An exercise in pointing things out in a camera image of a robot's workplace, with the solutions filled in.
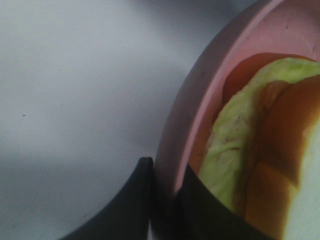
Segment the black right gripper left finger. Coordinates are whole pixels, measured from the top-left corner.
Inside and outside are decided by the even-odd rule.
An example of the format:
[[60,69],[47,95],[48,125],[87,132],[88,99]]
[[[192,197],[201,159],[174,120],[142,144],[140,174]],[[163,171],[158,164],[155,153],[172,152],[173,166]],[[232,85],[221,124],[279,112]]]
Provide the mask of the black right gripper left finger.
[[64,240],[146,240],[148,238],[153,159],[142,157],[118,194],[97,215]]

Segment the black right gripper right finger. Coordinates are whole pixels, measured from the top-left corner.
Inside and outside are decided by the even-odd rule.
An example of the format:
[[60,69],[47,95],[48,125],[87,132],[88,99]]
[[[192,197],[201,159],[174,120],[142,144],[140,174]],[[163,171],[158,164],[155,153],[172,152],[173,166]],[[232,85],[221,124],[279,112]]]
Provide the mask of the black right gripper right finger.
[[181,189],[170,198],[154,175],[151,233],[154,240],[268,240],[220,203],[188,166]]

